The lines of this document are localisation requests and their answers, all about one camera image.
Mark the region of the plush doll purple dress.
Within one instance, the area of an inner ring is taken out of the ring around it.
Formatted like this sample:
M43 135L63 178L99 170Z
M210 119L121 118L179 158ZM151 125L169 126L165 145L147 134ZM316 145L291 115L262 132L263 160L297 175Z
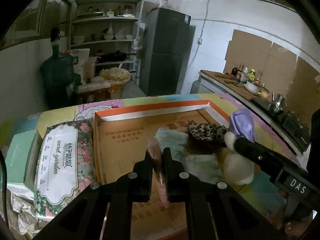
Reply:
M250 111L239 109L229 116L229 129L224 136L228 153L223 163L224 180L229 184L250 184L254 163L249 159L249 146L254 142L254 121Z

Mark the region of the pink pouch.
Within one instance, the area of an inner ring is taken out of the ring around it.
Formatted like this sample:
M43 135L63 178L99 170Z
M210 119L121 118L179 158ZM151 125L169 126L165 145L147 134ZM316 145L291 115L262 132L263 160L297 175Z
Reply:
M158 194L162 205L165 208L169 207L169 201L167 197L167 190L165 185L165 178L161 169L162 164L162 150L159 146L159 141L156 137L150 137L148 139L146 150L150 155L153 162L153 171L155 173L156 185L158 189Z

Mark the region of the leopard print cloth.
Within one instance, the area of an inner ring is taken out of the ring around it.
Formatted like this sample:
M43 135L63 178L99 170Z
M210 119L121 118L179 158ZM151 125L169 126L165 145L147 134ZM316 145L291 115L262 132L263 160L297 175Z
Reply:
M225 148L228 128L217 124L194 123L187 125L189 145L198 154L213 154Z

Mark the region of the cream floral cloth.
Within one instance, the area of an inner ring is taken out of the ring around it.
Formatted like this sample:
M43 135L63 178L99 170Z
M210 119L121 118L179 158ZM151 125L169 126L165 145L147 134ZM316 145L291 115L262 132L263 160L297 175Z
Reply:
M15 213L17 213L17 226L20 235L26 233L34 233L38 229L38 219L36 218L33 206L12 194L11 205Z

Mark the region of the green floral tissue pack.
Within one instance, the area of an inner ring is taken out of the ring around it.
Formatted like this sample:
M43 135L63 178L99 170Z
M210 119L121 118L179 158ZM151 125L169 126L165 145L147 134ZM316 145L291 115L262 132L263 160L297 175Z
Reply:
M161 150L168 147L171 151L172 159L183 163L187 156L187 133L173 131L171 129L159 128L156 133Z

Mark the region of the orange rimmed cardboard tray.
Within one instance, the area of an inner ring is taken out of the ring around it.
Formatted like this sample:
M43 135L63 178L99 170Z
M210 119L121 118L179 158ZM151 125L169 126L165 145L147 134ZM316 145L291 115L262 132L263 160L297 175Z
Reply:
M249 239L246 222L252 207L225 182L208 184L185 172L183 165L174 161L170 148L146 150L144 159L136 162L133 170L116 181L109 181L105 137L99 132L102 124L183 113L204 109L213 119L228 124L228 115L209 100L162 102L97 111L94 115L94 157L97 180L105 191L106 222L101 232L103 239L130 239L131 215L135 203L150 200L152 182L165 188L166 200L185 205L189 239Z

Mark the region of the steel kettle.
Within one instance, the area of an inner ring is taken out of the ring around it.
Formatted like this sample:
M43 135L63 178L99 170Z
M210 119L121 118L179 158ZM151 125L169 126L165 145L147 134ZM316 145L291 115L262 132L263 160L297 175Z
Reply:
M272 101L271 101L271 110L274 113L279 113L283 111L287 107L287 103L285 102L285 96L282 94L272 93Z

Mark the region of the white bowl on counter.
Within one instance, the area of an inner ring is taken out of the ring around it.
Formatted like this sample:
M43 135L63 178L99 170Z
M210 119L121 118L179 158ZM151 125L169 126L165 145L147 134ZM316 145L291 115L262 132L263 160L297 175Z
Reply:
M251 93L255 93L255 94L258 94L259 93L259 87L255 84L255 83L252 83L252 82L249 82L247 81L245 84L244 84L244 87L250 91Z

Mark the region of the large floral tissue pack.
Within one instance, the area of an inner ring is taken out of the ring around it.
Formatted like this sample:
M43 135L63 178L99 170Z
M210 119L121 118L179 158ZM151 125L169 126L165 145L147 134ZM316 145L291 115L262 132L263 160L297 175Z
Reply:
M51 221L95 180L92 120L48 127L36 167L36 218Z

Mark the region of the condiment bottles group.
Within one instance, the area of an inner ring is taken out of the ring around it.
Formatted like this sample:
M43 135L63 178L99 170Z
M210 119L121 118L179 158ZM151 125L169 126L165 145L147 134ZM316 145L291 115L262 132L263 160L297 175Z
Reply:
M261 84L261 77L263 75L262 70L248 69L241 63L239 66L235 66L231 74L236 77L236 79L242 83L246 83L247 81L252 81L256 85Z

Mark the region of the kitchen counter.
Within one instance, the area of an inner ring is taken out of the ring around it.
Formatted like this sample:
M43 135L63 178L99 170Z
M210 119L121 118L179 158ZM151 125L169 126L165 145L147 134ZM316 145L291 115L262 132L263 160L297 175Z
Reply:
M308 127L301 124L291 111L274 113L271 110L271 102L260 96L259 93L251 93L243 83L234 79L233 75L200 71L199 89L209 90L213 93L228 94L245 107L251 110L259 119L270 127L276 135L285 141L285 144L296 155L303 155L310 148L310 135Z

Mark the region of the yellow woven bag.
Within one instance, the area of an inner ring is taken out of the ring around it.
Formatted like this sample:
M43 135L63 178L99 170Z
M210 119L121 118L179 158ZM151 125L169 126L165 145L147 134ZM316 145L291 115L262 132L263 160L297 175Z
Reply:
M119 67L102 69L99 76L114 85L124 85L131 80L131 73Z

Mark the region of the mint green box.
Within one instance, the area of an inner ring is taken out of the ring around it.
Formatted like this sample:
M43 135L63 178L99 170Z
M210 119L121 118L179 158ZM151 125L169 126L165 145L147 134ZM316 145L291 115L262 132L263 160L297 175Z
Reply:
M36 165L42 145L37 130L14 135L5 162L7 188L14 194L33 199Z

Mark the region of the dark refrigerator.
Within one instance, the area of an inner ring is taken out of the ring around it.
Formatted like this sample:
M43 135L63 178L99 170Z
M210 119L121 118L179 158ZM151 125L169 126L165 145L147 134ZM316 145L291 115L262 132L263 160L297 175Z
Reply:
M176 93L191 17L157 8L147 16L139 86L146 96Z

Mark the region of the metal shelving rack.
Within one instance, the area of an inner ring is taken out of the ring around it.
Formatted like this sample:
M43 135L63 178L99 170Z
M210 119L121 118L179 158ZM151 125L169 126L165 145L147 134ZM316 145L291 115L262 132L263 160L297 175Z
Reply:
M89 49L95 74L123 67L138 79L144 0L73 0L69 49Z

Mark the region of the glass jar red lid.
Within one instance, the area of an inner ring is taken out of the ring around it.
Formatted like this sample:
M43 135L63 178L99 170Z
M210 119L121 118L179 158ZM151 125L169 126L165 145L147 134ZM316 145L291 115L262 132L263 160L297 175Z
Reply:
M158 0L157 6L159 8L167 8L169 0Z

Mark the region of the cardboard wall sheets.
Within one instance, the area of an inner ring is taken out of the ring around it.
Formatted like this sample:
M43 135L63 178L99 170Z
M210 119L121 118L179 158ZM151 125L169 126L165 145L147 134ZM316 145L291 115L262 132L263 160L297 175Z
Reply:
M277 43L235 30L225 61L224 73L240 64L262 71L266 88L284 95L287 109L311 125L311 117L319 109L319 71L304 59Z

